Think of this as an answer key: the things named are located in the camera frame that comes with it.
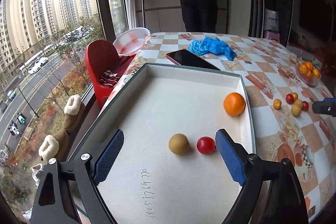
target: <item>blue plastic glove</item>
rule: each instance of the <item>blue plastic glove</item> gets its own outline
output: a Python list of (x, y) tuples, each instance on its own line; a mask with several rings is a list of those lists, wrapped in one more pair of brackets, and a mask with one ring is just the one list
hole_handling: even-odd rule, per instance
[(225, 57), (230, 61), (234, 60), (237, 56), (228, 44), (220, 41), (218, 38), (212, 39), (210, 37), (206, 37), (203, 41), (192, 41), (189, 44), (188, 51), (196, 55), (203, 55), (208, 52), (213, 54), (225, 54)]

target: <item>yellow cherry tomato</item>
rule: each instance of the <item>yellow cherry tomato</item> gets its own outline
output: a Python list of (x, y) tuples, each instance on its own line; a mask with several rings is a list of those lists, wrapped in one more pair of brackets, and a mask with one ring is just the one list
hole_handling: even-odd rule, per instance
[(274, 107), (274, 109), (280, 109), (281, 108), (281, 101), (279, 99), (275, 99), (273, 101), (273, 107)]

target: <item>white plastic basin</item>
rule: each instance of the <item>white plastic basin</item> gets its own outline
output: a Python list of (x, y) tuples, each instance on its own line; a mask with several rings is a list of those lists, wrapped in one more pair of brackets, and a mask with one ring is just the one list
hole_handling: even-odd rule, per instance
[(145, 42), (145, 39), (151, 32), (142, 27), (130, 29), (122, 33), (114, 42), (120, 56), (136, 54)]

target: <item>red cherry tomato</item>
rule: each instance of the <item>red cherry tomato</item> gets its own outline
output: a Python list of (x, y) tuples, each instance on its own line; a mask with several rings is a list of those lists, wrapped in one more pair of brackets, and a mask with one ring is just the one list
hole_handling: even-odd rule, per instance
[(202, 137), (197, 141), (197, 150), (204, 154), (210, 155), (216, 149), (215, 141), (210, 137)]
[(286, 95), (286, 102), (287, 104), (293, 104), (294, 103), (294, 96), (292, 94)]
[(308, 102), (303, 101), (303, 102), (302, 102), (302, 110), (303, 110), (303, 111), (308, 111), (308, 109), (309, 109), (309, 104), (308, 104)]

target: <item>smartphone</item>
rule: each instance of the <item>smartphone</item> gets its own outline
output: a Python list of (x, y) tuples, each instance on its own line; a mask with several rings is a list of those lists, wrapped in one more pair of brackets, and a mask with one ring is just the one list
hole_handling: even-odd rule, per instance
[(187, 50), (170, 52), (166, 54), (166, 57), (176, 65), (220, 70), (213, 64), (210, 64), (209, 62), (203, 60), (202, 58), (198, 57), (195, 54), (192, 54)]

